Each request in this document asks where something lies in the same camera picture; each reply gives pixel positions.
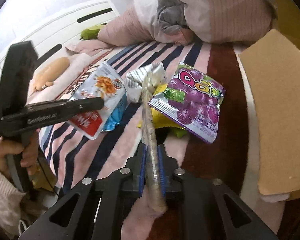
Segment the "person left hand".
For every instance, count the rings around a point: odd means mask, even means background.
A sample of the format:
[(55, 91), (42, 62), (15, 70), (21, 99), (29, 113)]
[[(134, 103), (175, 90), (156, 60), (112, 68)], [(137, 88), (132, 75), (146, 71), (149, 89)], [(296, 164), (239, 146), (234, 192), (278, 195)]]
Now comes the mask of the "person left hand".
[(24, 147), (21, 143), (0, 138), (0, 173), (7, 179), (11, 178), (8, 168), (6, 155), (22, 154), (20, 165), (27, 169), (28, 175), (32, 176), (37, 172), (38, 158), (38, 132), (34, 131), (30, 140), (30, 144)]

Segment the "white knit sleeve forearm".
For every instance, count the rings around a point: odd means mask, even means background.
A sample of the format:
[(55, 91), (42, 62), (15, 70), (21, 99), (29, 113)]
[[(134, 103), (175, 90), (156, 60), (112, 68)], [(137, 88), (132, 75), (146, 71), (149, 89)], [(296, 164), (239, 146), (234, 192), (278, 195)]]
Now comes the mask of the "white knit sleeve forearm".
[(25, 196), (0, 173), (0, 227), (9, 239), (19, 236), (20, 203)]

